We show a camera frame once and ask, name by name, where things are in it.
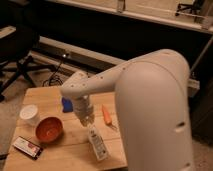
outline wooden tabletop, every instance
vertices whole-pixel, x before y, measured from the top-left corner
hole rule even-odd
[[[35,137],[35,127],[29,126],[19,119],[11,143],[18,136],[22,136],[41,145],[44,151],[34,161],[11,146],[4,171],[17,169],[21,171],[92,171],[125,167],[126,159],[119,130],[115,131],[104,124],[101,111],[101,105],[104,104],[112,116],[113,124],[118,127],[114,94],[91,95],[91,101],[94,104],[95,125],[109,151],[107,159],[101,162],[97,161],[92,146],[88,142],[87,129],[80,124],[74,113],[62,112],[58,87],[32,88],[27,90],[23,106],[37,105],[41,119],[49,116],[60,118],[63,122],[64,134],[54,143],[40,144]]]

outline white object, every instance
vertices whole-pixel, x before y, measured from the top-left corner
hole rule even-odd
[[[97,160],[102,161],[106,159],[108,157],[107,148],[97,128],[92,124],[88,125],[88,138],[92,144]]]
[[[62,85],[61,93],[76,100],[115,90],[129,171],[193,171],[188,78],[189,66],[183,56],[164,49],[91,78],[73,82],[71,77]],[[74,104],[74,108],[82,109],[79,118],[85,117],[85,104]]]
[[[7,27],[1,28],[0,29],[0,39],[12,34],[15,31],[16,31],[16,28],[13,26],[7,26]]]
[[[20,118],[26,123],[36,126],[39,121],[38,107],[36,105],[27,105],[21,109]]]

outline chair leg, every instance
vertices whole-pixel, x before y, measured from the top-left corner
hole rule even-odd
[[[26,66],[24,66],[24,64],[20,64],[20,63],[17,63],[17,68],[18,68],[18,71],[20,72],[21,75],[24,76],[24,78],[32,85],[32,87],[36,87],[35,83],[33,82],[33,80],[30,78],[30,76],[27,74],[27,71],[26,71]]]
[[[190,5],[190,4],[178,4],[175,16],[180,15],[179,14],[180,11],[185,11],[187,9],[190,9],[190,13],[192,13],[191,11],[193,9],[193,5]]]
[[[2,71],[0,71],[0,77],[3,77],[4,73]]]
[[[4,96],[0,93],[0,102],[2,102],[4,100]]]
[[[5,160],[7,158],[8,154],[1,154],[0,160]]]
[[[8,67],[8,68],[3,68],[2,71],[5,71],[5,72],[16,72],[17,68]]]
[[[6,83],[2,83],[2,85],[0,86],[0,95],[1,93],[7,88],[9,87],[19,76],[21,75],[21,73],[19,71],[17,71]]]
[[[34,59],[32,56],[28,56],[28,58],[25,60],[25,62],[22,64],[22,66],[25,68],[26,71],[36,71],[40,69],[49,69],[50,71],[56,71],[56,68],[54,65],[39,65],[39,66],[28,66],[29,63],[34,63]]]

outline cable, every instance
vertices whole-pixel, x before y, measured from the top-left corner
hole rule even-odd
[[[61,61],[56,68],[55,72],[45,81],[43,81],[43,87],[45,86],[53,86],[53,85],[62,85],[63,81],[60,79],[59,75],[56,75],[56,73],[59,71],[61,65],[63,64],[64,60],[69,56],[69,54],[64,54],[61,56]]]

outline chair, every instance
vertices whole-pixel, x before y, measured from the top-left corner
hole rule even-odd
[[[190,14],[194,13],[195,15],[197,15],[197,11],[201,10],[203,3],[204,3],[204,0],[195,0],[193,4],[179,3],[177,6],[177,11],[175,13],[175,16],[180,15],[179,12],[186,11],[186,10],[190,10],[189,11]]]
[[[39,35],[27,26],[15,24],[9,3],[8,0],[0,0],[0,31],[8,25],[13,25],[16,30],[0,38],[0,76],[4,76],[4,72],[14,72],[14,74],[7,81],[0,81],[0,102],[4,100],[3,91],[19,76],[24,76],[32,86],[35,86],[28,75],[29,71],[40,69],[55,71],[53,65],[35,65],[32,56],[28,56],[32,46],[39,41]],[[15,67],[8,67],[12,62],[16,64]]]

